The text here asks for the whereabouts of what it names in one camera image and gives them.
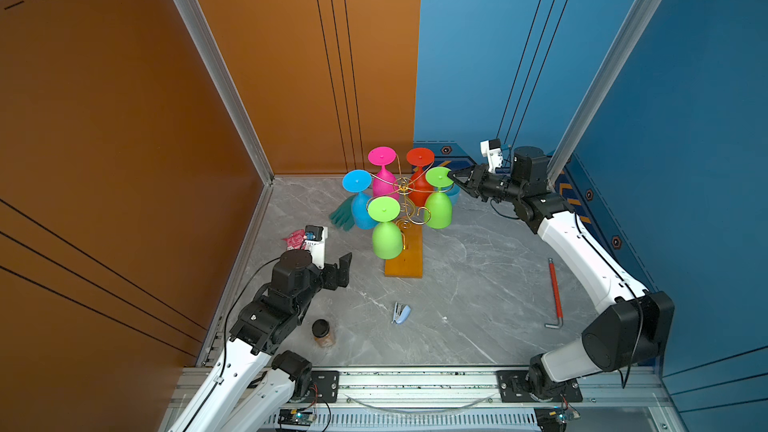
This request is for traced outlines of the green wine glass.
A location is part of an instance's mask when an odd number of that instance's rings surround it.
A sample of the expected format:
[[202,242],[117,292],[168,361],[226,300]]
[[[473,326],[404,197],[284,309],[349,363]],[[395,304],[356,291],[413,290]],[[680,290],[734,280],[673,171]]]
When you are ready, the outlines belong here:
[[401,212],[399,202],[389,196],[376,197],[367,206],[369,216],[377,222],[372,233],[372,247],[375,255],[391,260],[403,251],[402,233],[395,223]]
[[452,222],[453,205],[445,193],[454,184],[449,172],[447,167],[438,166],[426,173],[427,182],[434,188],[425,202],[429,212],[426,225],[432,229],[444,229]]

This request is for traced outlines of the light blue wine glass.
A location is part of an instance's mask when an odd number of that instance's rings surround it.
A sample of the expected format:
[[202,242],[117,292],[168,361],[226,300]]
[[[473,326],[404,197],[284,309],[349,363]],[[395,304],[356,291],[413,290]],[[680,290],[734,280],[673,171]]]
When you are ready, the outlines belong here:
[[458,199],[460,197],[461,189],[458,185],[453,184],[449,188],[447,188],[444,193],[449,198],[451,204],[455,206],[458,202]]

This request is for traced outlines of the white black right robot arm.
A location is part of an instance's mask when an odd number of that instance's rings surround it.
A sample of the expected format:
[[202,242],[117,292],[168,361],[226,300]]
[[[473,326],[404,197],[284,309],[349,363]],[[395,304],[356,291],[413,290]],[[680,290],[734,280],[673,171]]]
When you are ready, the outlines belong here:
[[448,176],[474,198],[512,204],[516,219],[580,281],[598,314],[578,339],[531,359],[524,390],[539,401],[559,399],[580,377],[617,371],[627,378],[633,365],[662,356],[673,322],[672,299],[630,275],[583,226],[572,205],[550,186],[549,158],[541,149],[517,148],[507,174],[497,173],[496,163]]

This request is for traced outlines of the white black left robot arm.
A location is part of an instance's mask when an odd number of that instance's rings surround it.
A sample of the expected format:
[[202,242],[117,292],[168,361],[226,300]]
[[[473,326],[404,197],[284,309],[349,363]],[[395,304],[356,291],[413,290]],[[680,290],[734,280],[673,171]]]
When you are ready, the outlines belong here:
[[170,429],[256,431],[291,400],[305,397],[311,362],[278,349],[320,291],[349,285],[352,260],[347,253],[319,267],[301,249],[270,260],[271,280],[240,310],[221,355]]

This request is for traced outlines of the red wine glass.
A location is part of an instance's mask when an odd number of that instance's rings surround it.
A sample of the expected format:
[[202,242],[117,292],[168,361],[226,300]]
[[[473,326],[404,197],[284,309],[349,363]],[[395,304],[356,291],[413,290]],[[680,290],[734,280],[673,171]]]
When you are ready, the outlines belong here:
[[416,207],[424,207],[434,191],[426,178],[426,172],[435,160],[434,152],[428,148],[414,148],[406,154],[406,160],[414,168],[409,180],[408,198]]

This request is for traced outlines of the green wine glass front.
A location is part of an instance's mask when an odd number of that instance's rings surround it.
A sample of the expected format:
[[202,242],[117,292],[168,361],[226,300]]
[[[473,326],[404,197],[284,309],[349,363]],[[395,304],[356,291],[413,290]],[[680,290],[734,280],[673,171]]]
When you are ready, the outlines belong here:
[[403,251],[402,233],[395,223],[401,212],[399,202],[389,196],[376,197],[367,206],[369,216],[377,222],[372,233],[372,247],[375,255],[391,260]]

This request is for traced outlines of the orange wooden rack base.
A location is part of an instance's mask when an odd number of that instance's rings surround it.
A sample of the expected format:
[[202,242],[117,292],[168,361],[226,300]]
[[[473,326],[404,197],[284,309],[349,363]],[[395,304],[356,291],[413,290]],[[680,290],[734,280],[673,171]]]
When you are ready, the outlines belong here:
[[422,227],[404,219],[398,225],[403,238],[403,251],[394,259],[385,262],[384,274],[387,277],[415,278],[423,277],[423,234]]

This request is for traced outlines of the magenta wine glass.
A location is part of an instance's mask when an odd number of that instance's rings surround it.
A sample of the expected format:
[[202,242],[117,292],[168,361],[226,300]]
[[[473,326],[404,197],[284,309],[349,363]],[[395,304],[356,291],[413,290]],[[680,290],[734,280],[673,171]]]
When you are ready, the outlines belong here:
[[399,186],[395,175],[388,170],[388,166],[397,159],[396,152],[387,146],[379,146],[368,154],[368,161],[379,168],[372,176],[372,191],[375,198],[390,197],[399,198]]

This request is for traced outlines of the blue wine glass left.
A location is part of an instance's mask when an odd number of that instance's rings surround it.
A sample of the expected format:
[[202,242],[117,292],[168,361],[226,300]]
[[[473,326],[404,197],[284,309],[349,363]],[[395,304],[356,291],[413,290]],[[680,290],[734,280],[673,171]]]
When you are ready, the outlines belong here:
[[353,194],[352,217],[355,225],[362,230],[371,230],[377,225],[377,222],[371,218],[367,211],[367,203],[372,198],[367,190],[371,184],[371,174],[362,169],[348,172],[342,180],[343,188]]

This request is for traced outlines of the pink snack packet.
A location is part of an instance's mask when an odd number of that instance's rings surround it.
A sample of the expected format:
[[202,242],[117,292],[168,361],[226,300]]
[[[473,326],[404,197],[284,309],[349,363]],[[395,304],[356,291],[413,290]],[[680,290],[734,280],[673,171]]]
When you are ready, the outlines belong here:
[[287,250],[305,250],[306,249],[306,231],[299,229],[292,232],[284,238]]

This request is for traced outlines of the brown jar black lid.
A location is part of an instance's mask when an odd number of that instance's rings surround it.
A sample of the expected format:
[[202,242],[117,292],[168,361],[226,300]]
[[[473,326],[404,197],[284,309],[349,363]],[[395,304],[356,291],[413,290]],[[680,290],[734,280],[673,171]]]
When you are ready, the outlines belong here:
[[317,319],[311,327],[312,335],[319,347],[328,348],[335,344],[331,324],[326,319]]

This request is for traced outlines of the teal rubber glove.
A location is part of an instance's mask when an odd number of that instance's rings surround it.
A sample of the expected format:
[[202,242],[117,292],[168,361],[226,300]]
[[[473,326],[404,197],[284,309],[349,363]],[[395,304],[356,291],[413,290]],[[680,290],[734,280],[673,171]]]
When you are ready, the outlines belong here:
[[355,226],[355,220],[352,213],[353,201],[353,196],[348,197],[329,215],[333,227],[349,231]]

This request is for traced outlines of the light blue stapler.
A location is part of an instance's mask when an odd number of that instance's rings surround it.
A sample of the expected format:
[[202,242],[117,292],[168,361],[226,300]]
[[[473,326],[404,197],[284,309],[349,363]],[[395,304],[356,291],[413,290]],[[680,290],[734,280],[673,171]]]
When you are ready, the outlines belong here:
[[392,323],[402,325],[409,318],[411,311],[412,309],[409,305],[396,302],[394,304]]

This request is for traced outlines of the green circuit board left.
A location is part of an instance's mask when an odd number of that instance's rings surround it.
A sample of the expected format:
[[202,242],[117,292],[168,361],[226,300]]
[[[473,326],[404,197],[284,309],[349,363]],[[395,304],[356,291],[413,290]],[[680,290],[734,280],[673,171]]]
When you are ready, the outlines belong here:
[[316,414],[309,410],[281,409],[276,427],[278,430],[307,431],[316,422]]

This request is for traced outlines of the green circuit board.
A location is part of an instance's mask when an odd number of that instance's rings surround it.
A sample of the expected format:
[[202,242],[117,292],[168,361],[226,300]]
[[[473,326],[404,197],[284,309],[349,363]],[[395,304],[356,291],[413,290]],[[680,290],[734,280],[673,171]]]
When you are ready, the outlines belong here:
[[581,418],[581,414],[572,408],[536,408],[534,412],[541,432],[566,432],[570,422]]
[[281,409],[276,427],[278,430],[307,431],[316,422],[316,414],[309,410]]

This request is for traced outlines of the green circuit board right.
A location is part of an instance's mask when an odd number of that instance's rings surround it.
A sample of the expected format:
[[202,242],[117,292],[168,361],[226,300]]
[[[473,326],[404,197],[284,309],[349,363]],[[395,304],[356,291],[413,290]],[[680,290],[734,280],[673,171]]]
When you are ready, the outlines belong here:
[[536,408],[534,412],[541,432],[566,432],[570,422],[581,418],[581,414],[572,408]]

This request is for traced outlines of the red handled hex key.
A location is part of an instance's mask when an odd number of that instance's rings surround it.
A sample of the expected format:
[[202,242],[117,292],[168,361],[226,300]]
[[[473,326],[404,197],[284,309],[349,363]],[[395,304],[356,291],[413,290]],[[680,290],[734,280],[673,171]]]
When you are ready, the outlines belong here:
[[545,327],[548,329],[561,329],[564,325],[564,314],[562,309],[559,284],[557,279],[556,267],[552,258],[548,259],[548,270],[550,276],[550,282],[553,292],[553,300],[555,306],[556,321],[554,323],[546,323]]

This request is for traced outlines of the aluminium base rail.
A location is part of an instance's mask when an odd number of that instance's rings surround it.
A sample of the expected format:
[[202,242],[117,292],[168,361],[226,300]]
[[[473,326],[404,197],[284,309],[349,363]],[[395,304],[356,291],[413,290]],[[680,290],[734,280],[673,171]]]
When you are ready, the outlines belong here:
[[[172,431],[208,374],[202,368],[183,372],[161,430]],[[307,431],[540,431],[536,408],[577,410],[581,418],[567,431],[686,428],[649,367],[636,368],[627,385],[615,373],[579,378],[550,401],[532,398],[524,378],[522,368],[511,366],[317,367],[306,396],[281,409],[314,412]],[[288,431],[276,427],[279,411],[256,431]]]

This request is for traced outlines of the aluminium corner post right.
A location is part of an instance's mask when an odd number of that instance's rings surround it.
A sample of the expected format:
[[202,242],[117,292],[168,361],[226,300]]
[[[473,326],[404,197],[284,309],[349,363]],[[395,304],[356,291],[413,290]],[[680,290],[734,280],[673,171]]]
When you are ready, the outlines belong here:
[[662,1],[633,1],[549,162],[547,179],[551,189]]

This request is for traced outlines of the aluminium corner post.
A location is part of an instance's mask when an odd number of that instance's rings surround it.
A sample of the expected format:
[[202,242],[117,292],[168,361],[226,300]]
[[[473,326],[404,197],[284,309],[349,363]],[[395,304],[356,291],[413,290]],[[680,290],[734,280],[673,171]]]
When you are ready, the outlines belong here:
[[633,1],[549,162],[547,179],[551,189],[662,1]]
[[173,2],[254,168],[262,182],[272,186],[274,172],[199,0]]

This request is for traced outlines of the aluminium corner post left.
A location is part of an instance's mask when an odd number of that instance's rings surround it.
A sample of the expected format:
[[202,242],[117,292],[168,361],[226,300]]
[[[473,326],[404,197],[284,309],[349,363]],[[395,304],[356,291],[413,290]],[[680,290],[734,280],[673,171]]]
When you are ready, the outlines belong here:
[[254,168],[262,182],[272,186],[274,172],[199,0],[173,2]]

